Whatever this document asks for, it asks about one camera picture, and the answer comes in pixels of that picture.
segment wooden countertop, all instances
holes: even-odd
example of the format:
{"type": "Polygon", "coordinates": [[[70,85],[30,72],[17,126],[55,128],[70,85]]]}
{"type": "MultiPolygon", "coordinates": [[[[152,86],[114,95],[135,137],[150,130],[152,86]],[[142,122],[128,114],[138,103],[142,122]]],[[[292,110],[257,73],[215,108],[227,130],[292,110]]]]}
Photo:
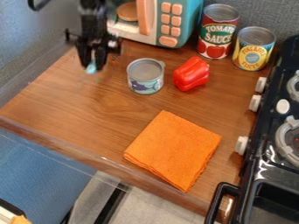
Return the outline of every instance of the wooden countertop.
{"type": "Polygon", "coordinates": [[[234,153],[238,136],[247,136],[255,114],[248,104],[260,76],[269,69],[247,72],[231,58],[208,61],[211,79],[204,87],[181,92],[172,84],[172,71],[191,56],[195,44],[170,50],[125,40],[124,54],[109,57],[96,77],[83,73],[74,49],[60,58],[0,112],[0,126],[112,174],[199,214],[205,214],[221,181],[238,184],[242,157],[234,153]],[[166,64],[165,85],[152,95],[133,93],[126,66],[139,58],[166,64]],[[196,184],[188,193],[164,183],[131,164],[122,153],[161,111],[167,110],[223,136],[196,184]]]}

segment microwave door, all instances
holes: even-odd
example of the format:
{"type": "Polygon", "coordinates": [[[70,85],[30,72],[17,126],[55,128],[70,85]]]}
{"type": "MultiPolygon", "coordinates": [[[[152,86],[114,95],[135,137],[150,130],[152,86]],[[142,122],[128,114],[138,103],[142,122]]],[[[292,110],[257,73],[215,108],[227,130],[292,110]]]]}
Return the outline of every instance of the microwave door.
{"type": "Polygon", "coordinates": [[[139,32],[149,36],[154,23],[155,4],[153,0],[136,0],[139,32]]]}

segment white knob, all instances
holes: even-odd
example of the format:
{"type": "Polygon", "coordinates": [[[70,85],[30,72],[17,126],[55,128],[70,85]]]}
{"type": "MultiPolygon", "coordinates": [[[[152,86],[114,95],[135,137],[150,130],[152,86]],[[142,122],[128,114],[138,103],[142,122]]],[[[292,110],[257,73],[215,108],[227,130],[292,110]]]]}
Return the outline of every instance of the white knob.
{"type": "Polygon", "coordinates": [[[238,141],[236,143],[235,152],[237,152],[239,155],[243,156],[245,149],[247,147],[248,143],[248,137],[247,136],[239,136],[238,141]]]}
{"type": "Polygon", "coordinates": [[[288,113],[289,107],[289,102],[285,99],[281,99],[276,104],[276,111],[281,115],[284,115],[288,113]]]}
{"type": "Polygon", "coordinates": [[[251,98],[249,109],[252,110],[253,112],[256,112],[260,106],[260,103],[261,103],[261,95],[254,94],[253,97],[251,98]]]}
{"type": "Polygon", "coordinates": [[[264,92],[266,83],[267,83],[267,78],[265,78],[265,77],[260,77],[260,78],[258,79],[258,81],[256,82],[256,85],[255,85],[255,92],[258,92],[258,93],[260,93],[260,94],[261,94],[262,92],[264,92]]]}

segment open can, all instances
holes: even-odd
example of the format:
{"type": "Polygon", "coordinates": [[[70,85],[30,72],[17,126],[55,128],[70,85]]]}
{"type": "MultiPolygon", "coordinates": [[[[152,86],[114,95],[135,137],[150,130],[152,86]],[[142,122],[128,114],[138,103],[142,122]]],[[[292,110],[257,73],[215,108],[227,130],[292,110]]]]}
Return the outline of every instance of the open can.
{"type": "Polygon", "coordinates": [[[204,8],[198,52],[208,59],[219,60],[230,52],[239,13],[227,4],[215,3],[204,8]]]}
{"type": "Polygon", "coordinates": [[[137,59],[127,67],[129,87],[141,95],[151,95],[164,84],[165,64],[156,59],[137,59]]]}
{"type": "Polygon", "coordinates": [[[247,71],[259,71],[268,63],[276,36],[259,26],[243,28],[238,33],[233,52],[235,66],[247,71]]]}

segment red bell pepper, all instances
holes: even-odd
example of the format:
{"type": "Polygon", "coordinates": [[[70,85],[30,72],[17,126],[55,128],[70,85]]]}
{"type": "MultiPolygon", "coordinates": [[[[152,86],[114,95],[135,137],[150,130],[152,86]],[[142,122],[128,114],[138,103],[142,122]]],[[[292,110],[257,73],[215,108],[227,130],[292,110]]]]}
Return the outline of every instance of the red bell pepper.
{"type": "Polygon", "coordinates": [[[188,59],[173,72],[173,82],[182,91],[206,84],[209,77],[209,65],[198,56],[188,59]]]}

